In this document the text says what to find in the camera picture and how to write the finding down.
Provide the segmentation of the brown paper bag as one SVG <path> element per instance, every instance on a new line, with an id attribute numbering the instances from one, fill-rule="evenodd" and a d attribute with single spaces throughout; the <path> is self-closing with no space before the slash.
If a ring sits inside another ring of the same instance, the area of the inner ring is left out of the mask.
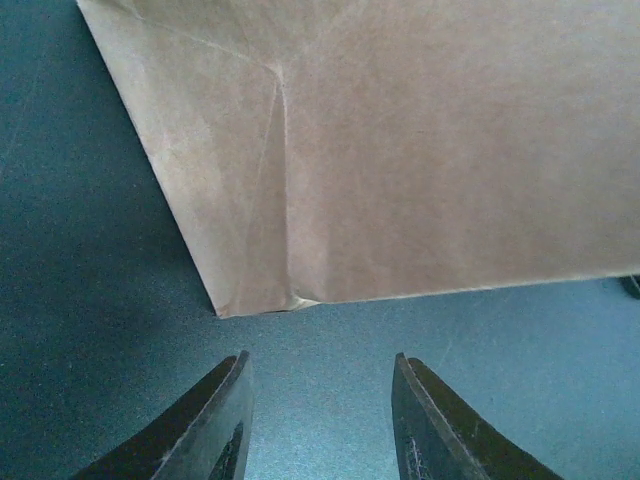
<path id="1" fill-rule="evenodd" d="M 222 317 L 639 269 L 635 1 L 83 1 Z"/>

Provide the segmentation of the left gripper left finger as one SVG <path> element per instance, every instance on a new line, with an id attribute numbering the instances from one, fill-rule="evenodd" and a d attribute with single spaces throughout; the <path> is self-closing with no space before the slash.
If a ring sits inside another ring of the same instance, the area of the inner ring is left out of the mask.
<path id="1" fill-rule="evenodd" d="M 75 479 L 245 477 L 254 408 L 245 350 L 229 356 L 141 431 Z"/>

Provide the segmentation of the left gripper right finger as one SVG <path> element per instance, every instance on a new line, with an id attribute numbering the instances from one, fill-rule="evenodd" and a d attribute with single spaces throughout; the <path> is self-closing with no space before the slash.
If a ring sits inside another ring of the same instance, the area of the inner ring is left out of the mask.
<path id="1" fill-rule="evenodd" d="M 395 357 L 391 406 L 399 477 L 554 479 L 417 358 Z"/>

